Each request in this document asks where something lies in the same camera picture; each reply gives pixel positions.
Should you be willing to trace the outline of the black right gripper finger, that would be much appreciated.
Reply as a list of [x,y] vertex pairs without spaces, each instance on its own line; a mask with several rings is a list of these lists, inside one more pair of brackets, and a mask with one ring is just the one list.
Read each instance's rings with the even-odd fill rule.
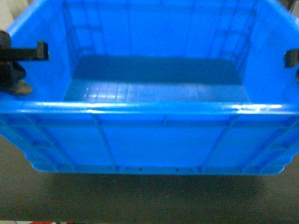
[[291,49],[284,54],[285,67],[295,67],[299,63],[299,49]]

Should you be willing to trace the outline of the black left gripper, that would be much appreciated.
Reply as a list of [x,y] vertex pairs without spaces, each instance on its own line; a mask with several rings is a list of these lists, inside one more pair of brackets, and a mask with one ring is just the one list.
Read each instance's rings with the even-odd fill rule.
[[19,61],[47,61],[49,46],[46,42],[38,41],[36,48],[12,48],[11,36],[0,31],[0,89],[9,94],[28,95],[32,87],[24,78],[26,70]]

